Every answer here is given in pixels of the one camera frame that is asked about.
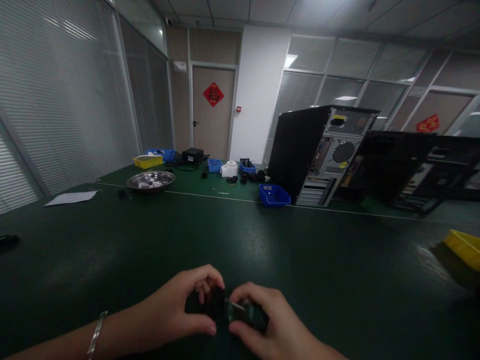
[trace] small white label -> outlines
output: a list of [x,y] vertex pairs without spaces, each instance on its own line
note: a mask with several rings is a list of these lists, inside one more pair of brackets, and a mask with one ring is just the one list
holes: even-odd
[[186,73],[187,72],[187,63],[184,61],[174,61],[173,68],[178,73]]

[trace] silver bangle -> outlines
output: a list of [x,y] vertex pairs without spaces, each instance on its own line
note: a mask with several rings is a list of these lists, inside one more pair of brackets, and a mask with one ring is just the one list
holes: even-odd
[[86,353],[88,355],[88,360],[92,360],[92,356],[94,355],[95,351],[95,346],[97,345],[97,340],[99,339],[100,335],[100,329],[102,328],[102,323],[104,322],[104,318],[107,316],[109,312],[104,311],[100,314],[100,318],[98,319],[98,322],[96,323],[96,328],[95,332],[93,333],[93,337],[91,338],[90,341],[90,347],[88,348],[88,352]]

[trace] wrist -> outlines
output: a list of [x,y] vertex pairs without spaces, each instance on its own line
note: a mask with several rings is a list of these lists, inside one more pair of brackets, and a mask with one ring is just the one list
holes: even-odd
[[116,359],[138,351],[136,329],[128,310],[105,317],[93,353],[94,360]]

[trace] black box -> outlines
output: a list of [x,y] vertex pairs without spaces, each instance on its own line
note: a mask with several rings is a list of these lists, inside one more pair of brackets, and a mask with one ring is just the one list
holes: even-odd
[[204,151],[194,147],[189,148],[181,152],[181,159],[184,164],[198,165],[204,157]]

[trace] white paper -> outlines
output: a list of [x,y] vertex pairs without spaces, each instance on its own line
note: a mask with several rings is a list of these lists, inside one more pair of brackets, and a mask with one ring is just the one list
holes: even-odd
[[60,205],[60,204],[72,204],[79,203],[82,201],[88,201],[95,196],[96,191],[85,191],[85,192],[70,192],[62,195],[58,195],[52,201],[50,201],[45,206]]

